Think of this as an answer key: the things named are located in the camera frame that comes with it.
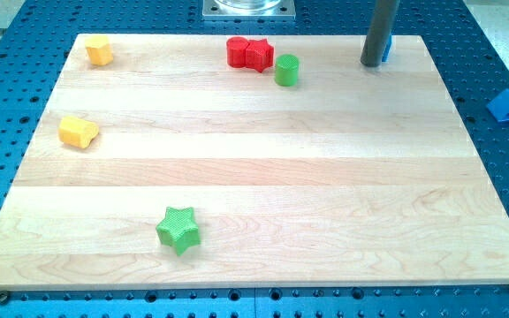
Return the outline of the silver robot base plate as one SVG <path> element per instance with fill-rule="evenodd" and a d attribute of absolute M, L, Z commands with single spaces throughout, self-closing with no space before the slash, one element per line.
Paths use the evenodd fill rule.
<path fill-rule="evenodd" d="M 206 20 L 295 19 L 294 0 L 203 0 Z"/>

